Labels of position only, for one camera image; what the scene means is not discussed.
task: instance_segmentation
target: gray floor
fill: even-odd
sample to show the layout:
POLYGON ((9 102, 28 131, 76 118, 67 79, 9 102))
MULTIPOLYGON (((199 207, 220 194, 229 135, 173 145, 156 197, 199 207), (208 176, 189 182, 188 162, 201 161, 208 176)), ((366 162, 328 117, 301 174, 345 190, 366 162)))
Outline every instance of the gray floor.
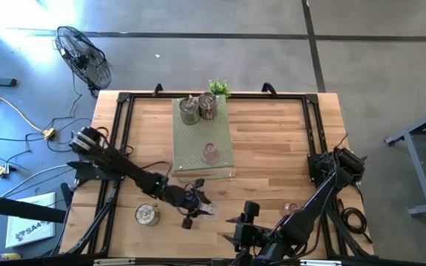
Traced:
MULTIPOLYGON (((76 3, 7 4, 0 7, 0 27, 55 29, 69 24, 80 30, 115 32, 306 33, 299 0, 76 3)), ((321 35, 426 35, 425 0, 310 0, 310 7, 316 33, 321 35)), ((269 81, 278 91, 317 91, 308 41, 92 41, 109 61, 109 89, 153 89, 159 82, 164 89, 206 89, 207 81, 218 77, 236 90, 257 90, 269 81)), ((424 203, 410 156, 405 144, 388 148, 382 142, 426 113, 426 43, 319 41, 317 46, 327 92, 339 94, 351 147, 369 157, 362 190, 376 254, 426 262, 426 215, 412 219, 407 214, 407 207, 424 203)), ((19 80, 16 88, 0 88, 0 95, 39 126, 64 116, 75 99, 71 71, 52 49, 51 38, 1 32, 0 77, 19 80)), ((75 81, 84 93, 75 117, 91 117, 95 100, 80 80, 75 81)), ((56 127, 69 122, 59 121, 56 127)), ((87 123, 79 121, 65 129, 61 139, 70 138, 70 129, 87 123)), ((33 132, 3 103, 0 128, 0 137, 23 138, 33 132)), ((24 149, 24 143, 0 141, 0 157, 24 149)), ((0 194, 37 171, 76 160, 74 154, 49 151, 42 142, 31 143, 31 149, 32 154, 16 159, 30 171, 0 179, 0 194)), ((71 180, 72 174, 66 174, 44 188, 71 180)), ((36 188, 17 197, 32 196, 36 188)))

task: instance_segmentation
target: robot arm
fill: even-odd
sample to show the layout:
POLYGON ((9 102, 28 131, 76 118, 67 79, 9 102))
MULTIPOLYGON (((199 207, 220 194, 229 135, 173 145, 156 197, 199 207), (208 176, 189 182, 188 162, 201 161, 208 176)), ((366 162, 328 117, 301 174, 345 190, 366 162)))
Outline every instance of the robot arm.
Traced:
POLYGON ((117 149, 109 145, 103 147, 102 140, 107 141, 98 130, 91 127, 82 128, 72 139, 70 146, 76 154, 100 170, 107 173, 116 172, 133 179, 143 193, 155 199, 163 200, 174 207, 184 208, 189 214, 195 214, 193 216, 210 214, 208 210, 211 202, 199 190, 204 180, 197 180, 189 191, 176 185, 168 185, 168 177, 143 170, 117 149))
POLYGON ((284 256, 297 254, 297 251, 308 242, 314 230, 314 222, 325 213, 329 200, 345 186, 361 180, 364 162, 349 150, 334 149, 325 156, 326 163, 318 166, 328 178, 300 211, 285 216, 273 229, 254 225, 254 216, 259 214, 259 205, 246 202, 245 212, 237 219, 232 240, 235 250, 242 251, 237 255, 236 265, 275 265, 284 256), (249 254, 249 248, 253 245, 261 248, 254 258, 249 254))

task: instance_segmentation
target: potted plant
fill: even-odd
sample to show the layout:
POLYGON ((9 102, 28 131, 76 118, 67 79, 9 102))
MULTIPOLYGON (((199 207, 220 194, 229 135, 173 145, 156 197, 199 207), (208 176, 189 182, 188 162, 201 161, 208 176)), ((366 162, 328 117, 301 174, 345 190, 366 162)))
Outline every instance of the potted plant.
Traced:
POLYGON ((216 81, 210 81, 210 92, 214 95, 225 95, 225 97, 229 97, 230 88, 226 81, 223 83, 220 82, 220 79, 217 78, 216 81))

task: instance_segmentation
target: fan grille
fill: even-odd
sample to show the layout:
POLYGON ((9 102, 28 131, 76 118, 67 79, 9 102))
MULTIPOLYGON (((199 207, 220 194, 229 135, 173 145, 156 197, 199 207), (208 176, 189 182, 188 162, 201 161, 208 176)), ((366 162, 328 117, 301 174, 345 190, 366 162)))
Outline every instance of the fan grille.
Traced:
POLYGON ((102 51, 74 27, 59 27, 55 45, 72 71, 89 87, 106 89, 111 72, 102 51))

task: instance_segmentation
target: wooden table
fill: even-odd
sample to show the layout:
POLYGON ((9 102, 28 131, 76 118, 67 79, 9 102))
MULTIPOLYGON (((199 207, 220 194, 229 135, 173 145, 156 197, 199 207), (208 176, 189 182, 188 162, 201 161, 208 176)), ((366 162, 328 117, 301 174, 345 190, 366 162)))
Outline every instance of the wooden table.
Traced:
MULTIPOLYGON (((118 93, 119 91, 100 93, 93 116, 93 127, 104 126, 111 129, 118 93)), ((338 97, 334 93, 321 93, 318 97, 328 150, 331 150, 346 133, 338 97)), ((142 194, 134 181, 126 179, 121 185, 118 198, 110 257, 233 258, 234 248, 222 234, 232 235, 234 224, 225 220, 239 216, 246 200, 260 204, 260 215, 256 218, 256 223, 272 228, 280 219, 281 203, 289 201, 301 206, 315 192, 308 175, 306 155, 309 148, 299 100, 230 99, 228 113, 235 177, 207 180, 203 188, 206 196, 217 204, 219 214, 213 218, 200 216, 194 219, 191 230, 182 229, 180 225, 183 216, 175 208, 142 194), (154 202, 160 206, 160 222, 153 227, 139 225, 135 220, 136 208, 141 204, 154 202)), ((122 127, 121 124, 116 143, 121 142, 122 127)), ((134 148, 129 158, 138 166, 159 160, 172 161, 170 99, 135 101, 128 145, 134 148)), ((165 172, 167 167, 158 166, 150 170, 165 172)), ((62 252, 70 249, 91 223, 100 183, 89 181, 75 192, 61 246, 62 252)), ((171 178, 169 184, 178 185, 179 182, 171 178)), ((354 188, 345 188, 340 192, 339 198, 345 206, 363 211, 361 199, 354 188)), ((102 243, 105 222, 106 220, 101 224, 97 250, 102 243)), ((335 241, 334 248, 338 250, 336 231, 332 225, 330 231, 335 241)), ((314 244, 315 233, 310 237, 309 247, 314 244)), ((364 250, 373 253, 372 246, 363 235, 353 236, 364 250)), ((318 248, 309 257, 326 257, 322 237, 318 248)))

